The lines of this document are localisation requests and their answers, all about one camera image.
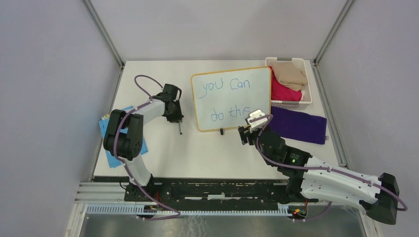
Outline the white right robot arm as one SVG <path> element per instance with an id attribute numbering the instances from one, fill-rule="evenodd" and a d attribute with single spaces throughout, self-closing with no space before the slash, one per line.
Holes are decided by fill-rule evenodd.
<path id="1" fill-rule="evenodd" d="M 383 224 L 396 224 L 399 187 L 395 176 L 357 173 L 327 163 L 308 152 L 286 145 L 269 129 L 238 127 L 242 144 L 255 146 L 267 165 L 287 176 L 285 194 L 300 199 L 341 203 L 361 210 Z"/>

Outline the yellow framed whiteboard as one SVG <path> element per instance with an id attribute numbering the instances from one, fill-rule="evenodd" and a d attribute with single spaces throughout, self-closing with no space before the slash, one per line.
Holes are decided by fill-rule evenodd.
<path id="1" fill-rule="evenodd" d="M 267 66 L 199 73 L 191 76 L 197 127 L 200 131 L 246 124 L 250 113 L 271 111 L 272 71 Z"/>

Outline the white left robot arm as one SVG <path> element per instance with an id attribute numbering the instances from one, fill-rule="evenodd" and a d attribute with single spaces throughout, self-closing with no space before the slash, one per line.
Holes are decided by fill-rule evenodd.
<path id="1" fill-rule="evenodd" d="M 154 177 L 140 154 L 144 125 L 159 117 L 181 124 L 184 118 L 181 95 L 178 86 L 165 84 L 160 93 L 150 96 L 145 103 L 129 111 L 115 109 L 110 114 L 103 147 L 122 163 L 129 182 L 137 186 L 136 194 L 143 201 L 150 201 L 156 192 Z"/>

